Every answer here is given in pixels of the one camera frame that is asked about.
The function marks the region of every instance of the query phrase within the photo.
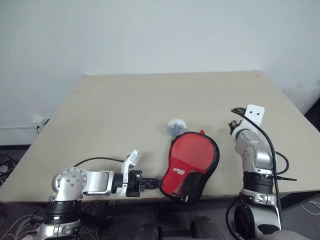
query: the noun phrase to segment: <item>beige tabletop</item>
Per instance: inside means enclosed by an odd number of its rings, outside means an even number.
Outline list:
[[[243,183],[242,160],[234,151],[228,123],[231,113],[248,104],[265,108],[261,127],[276,151],[290,161],[279,181],[281,192],[320,189],[320,134],[286,96],[258,71],[84,77],[66,98],[0,189],[0,201],[45,202],[51,181],[60,170],[91,157],[126,157],[142,153],[135,168],[144,177],[162,178],[168,168],[171,136],[167,123],[180,118],[188,130],[213,138],[220,149],[219,164],[202,196],[236,195]],[[284,167],[279,158],[278,170]],[[86,170],[114,170],[121,164],[93,160]],[[148,190],[141,198],[163,198]],[[116,195],[84,197],[117,199]]]

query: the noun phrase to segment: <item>black cable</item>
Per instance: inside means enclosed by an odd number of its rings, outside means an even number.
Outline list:
[[[236,202],[238,202],[239,199],[240,199],[240,193],[236,197],[236,199],[230,204],[230,206],[228,206],[228,208],[227,208],[227,210],[225,212],[225,223],[226,223],[226,226],[228,227],[229,232],[231,233],[231,235],[237,240],[240,240],[240,238],[232,231],[232,229],[230,227],[230,224],[229,224],[229,212],[230,212],[231,208],[236,204]]]
[[[83,160],[81,162],[78,162],[76,165],[74,165],[74,167],[78,167],[80,164],[83,164],[85,162],[88,162],[88,161],[91,161],[91,160],[95,160],[95,159],[106,159],[106,160],[111,160],[111,161],[120,162],[120,163],[124,162],[123,160],[115,159],[115,158],[112,158],[112,157],[98,156],[98,157],[91,157],[91,158],[85,159],[85,160]]]
[[[275,151],[274,145],[272,144],[269,136],[265,133],[265,131],[263,131],[258,125],[256,125],[253,121],[251,121],[243,113],[237,111],[237,109],[239,108],[231,109],[231,112],[241,116],[242,118],[247,120],[249,123],[251,123],[260,133],[262,133],[262,135],[265,137],[265,139],[267,140],[270,146],[271,155],[272,155],[272,165],[273,165],[272,173],[273,173],[273,181],[274,181],[274,188],[275,188],[275,195],[276,195],[276,206],[279,212],[280,223],[282,223],[282,210],[281,210],[281,202],[280,202],[280,195],[279,195],[279,185],[278,185],[278,179],[277,179],[276,151]]]
[[[283,171],[277,172],[276,174],[278,174],[278,175],[284,174],[289,169],[289,166],[290,166],[289,160],[282,153],[280,153],[278,151],[276,151],[275,153],[278,154],[280,157],[282,157],[285,160],[285,163],[286,163],[285,169]]]

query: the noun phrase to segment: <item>white ball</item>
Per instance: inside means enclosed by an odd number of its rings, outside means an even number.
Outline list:
[[[175,137],[184,134],[187,131],[188,126],[185,121],[176,118],[168,122],[167,129],[169,134]]]

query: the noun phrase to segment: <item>table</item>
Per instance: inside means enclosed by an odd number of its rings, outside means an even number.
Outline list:
[[[220,161],[202,196],[236,195],[243,183],[242,160],[228,123],[235,107],[265,108],[261,127],[290,161],[280,192],[320,189],[320,134],[274,83],[259,71],[85,76],[62,103],[0,189],[1,202],[46,202],[53,176],[90,157],[142,153],[136,170],[162,178],[171,136],[167,123],[181,118],[190,131],[204,130],[218,144]],[[283,161],[278,161],[278,170]],[[120,171],[121,164],[93,160],[86,170]],[[157,190],[140,198],[164,198]],[[85,201],[118,199],[84,196]]]

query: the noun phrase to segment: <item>white wall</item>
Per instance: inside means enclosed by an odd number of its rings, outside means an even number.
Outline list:
[[[320,95],[318,0],[2,0],[0,128],[49,116],[83,74],[261,70]],[[35,130],[1,130],[0,145]]]

